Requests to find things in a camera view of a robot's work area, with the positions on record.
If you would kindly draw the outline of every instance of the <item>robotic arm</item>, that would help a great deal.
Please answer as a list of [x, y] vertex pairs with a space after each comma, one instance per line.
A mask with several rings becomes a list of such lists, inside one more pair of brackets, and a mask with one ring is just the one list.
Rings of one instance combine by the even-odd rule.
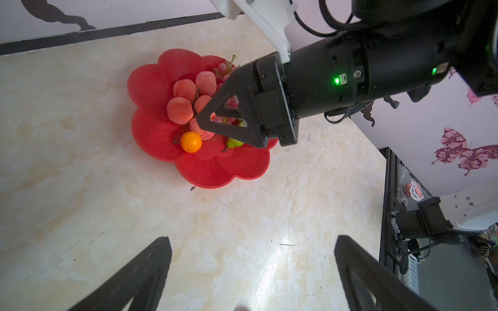
[[[240, 10], [278, 52], [231, 74], [197, 116], [204, 130], [263, 148], [271, 138], [297, 143], [299, 119], [347, 117], [374, 100], [408, 92], [426, 96], [453, 66], [478, 96], [498, 93], [498, 3], [493, 0], [353, 0], [362, 20], [344, 24], [319, 0], [337, 31], [289, 52], [283, 30], [295, 5], [287, 0], [212, 0], [225, 16]], [[235, 95], [237, 109], [225, 105]], [[212, 122], [211, 113], [242, 118], [247, 128]]]

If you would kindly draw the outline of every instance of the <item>red flower-shaped plate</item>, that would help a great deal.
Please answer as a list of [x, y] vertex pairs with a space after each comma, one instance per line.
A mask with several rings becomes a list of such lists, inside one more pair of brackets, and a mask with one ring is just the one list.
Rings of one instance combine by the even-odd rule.
[[235, 177], [261, 177], [270, 164], [269, 150], [277, 143], [277, 139], [272, 139], [264, 149], [244, 144], [222, 153], [228, 138], [215, 134], [203, 141], [195, 153], [173, 144], [190, 130], [188, 125], [168, 119], [166, 106], [173, 98], [173, 85], [182, 79], [195, 81], [199, 72], [213, 71], [225, 61], [218, 56], [201, 57], [191, 51], [172, 49], [162, 53], [157, 64], [141, 66], [128, 78], [128, 93], [138, 107], [131, 120], [136, 143], [151, 157], [175, 163], [188, 182], [206, 189], [223, 187]]

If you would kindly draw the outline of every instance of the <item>butterfly wall decal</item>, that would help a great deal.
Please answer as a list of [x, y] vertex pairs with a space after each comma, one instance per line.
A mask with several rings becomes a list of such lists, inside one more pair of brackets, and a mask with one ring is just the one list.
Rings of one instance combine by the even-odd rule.
[[467, 172], [467, 176], [471, 170], [484, 168], [488, 165], [488, 160], [498, 159], [498, 145], [490, 145], [471, 149], [466, 139], [456, 130], [445, 127], [444, 135], [441, 143], [446, 147], [436, 150], [436, 161], [443, 163], [451, 163], [457, 158], [460, 159], [458, 167]]

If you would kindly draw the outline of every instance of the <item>marble surface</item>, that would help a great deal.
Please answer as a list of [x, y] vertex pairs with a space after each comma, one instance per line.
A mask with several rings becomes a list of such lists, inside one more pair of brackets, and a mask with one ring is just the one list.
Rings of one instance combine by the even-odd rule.
[[65, 310], [169, 236], [159, 310], [347, 310], [335, 241], [378, 258], [385, 159], [315, 116], [261, 178], [191, 191], [130, 132], [128, 75], [170, 48], [274, 50], [239, 16], [0, 57], [2, 309]]

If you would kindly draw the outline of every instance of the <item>orange fruit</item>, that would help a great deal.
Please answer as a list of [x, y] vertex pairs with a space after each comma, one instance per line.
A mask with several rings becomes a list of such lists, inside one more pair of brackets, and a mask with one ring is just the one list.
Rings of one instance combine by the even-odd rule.
[[196, 132], [186, 132], [180, 138], [180, 146], [188, 153], [199, 151], [202, 146], [202, 139]]

